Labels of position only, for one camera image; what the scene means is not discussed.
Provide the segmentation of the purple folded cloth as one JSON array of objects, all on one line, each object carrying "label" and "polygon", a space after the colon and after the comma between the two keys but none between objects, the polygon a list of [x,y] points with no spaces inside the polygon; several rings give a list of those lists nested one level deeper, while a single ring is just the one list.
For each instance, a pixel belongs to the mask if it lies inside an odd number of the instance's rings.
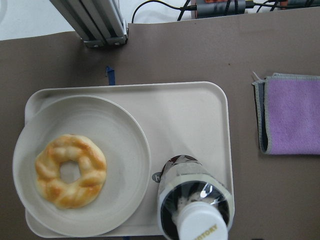
[{"label": "purple folded cloth", "polygon": [[253,76],[258,141],[267,155],[319,155],[320,78],[274,73]]}]

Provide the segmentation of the tea bottle white cap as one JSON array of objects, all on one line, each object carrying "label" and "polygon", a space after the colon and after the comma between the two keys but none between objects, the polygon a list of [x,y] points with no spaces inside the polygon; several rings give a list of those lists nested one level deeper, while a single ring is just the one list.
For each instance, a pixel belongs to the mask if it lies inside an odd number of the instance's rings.
[{"label": "tea bottle white cap", "polygon": [[168,240],[227,240],[234,197],[194,157],[177,155],[164,165],[157,194],[159,228]]}]

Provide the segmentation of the aluminium frame post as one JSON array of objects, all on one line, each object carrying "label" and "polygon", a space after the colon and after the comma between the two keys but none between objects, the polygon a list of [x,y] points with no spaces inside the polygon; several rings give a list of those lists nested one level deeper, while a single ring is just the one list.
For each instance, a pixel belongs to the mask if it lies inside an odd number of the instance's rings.
[{"label": "aluminium frame post", "polygon": [[51,3],[88,48],[127,43],[129,27],[118,0],[52,0]]}]

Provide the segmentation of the beige rectangular tray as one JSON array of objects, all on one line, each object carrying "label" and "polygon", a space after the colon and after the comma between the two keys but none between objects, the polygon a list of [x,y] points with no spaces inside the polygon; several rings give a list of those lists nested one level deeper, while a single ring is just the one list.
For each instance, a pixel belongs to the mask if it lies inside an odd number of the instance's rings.
[{"label": "beige rectangular tray", "polygon": [[228,102],[211,82],[182,82],[42,89],[25,106],[30,121],[51,103],[68,96],[92,95],[127,110],[146,135],[151,155],[151,180],[135,213],[104,237],[160,235],[157,221],[159,174],[172,157],[185,154],[199,160],[230,192],[233,173]]}]

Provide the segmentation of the black power adapter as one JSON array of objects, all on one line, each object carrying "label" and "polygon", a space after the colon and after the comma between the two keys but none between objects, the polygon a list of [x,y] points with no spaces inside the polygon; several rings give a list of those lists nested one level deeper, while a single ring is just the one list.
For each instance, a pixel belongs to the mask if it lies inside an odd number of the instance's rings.
[{"label": "black power adapter", "polygon": [[246,9],[253,9],[253,0],[192,0],[196,10],[191,12],[192,19],[203,19],[244,14]]}]

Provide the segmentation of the beige round plate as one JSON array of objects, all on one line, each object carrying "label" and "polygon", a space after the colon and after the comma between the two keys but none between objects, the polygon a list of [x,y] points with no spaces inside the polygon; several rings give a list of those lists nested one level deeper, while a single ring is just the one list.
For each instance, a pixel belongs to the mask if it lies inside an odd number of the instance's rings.
[{"label": "beige round plate", "polygon": [[[36,189],[36,156],[62,134],[91,139],[107,159],[98,197],[78,209],[59,209]],[[13,154],[18,196],[37,221],[69,237],[94,237],[120,226],[138,208],[148,188],[151,160],[146,137],[122,107],[104,98],[75,95],[40,110],[22,130]]]}]

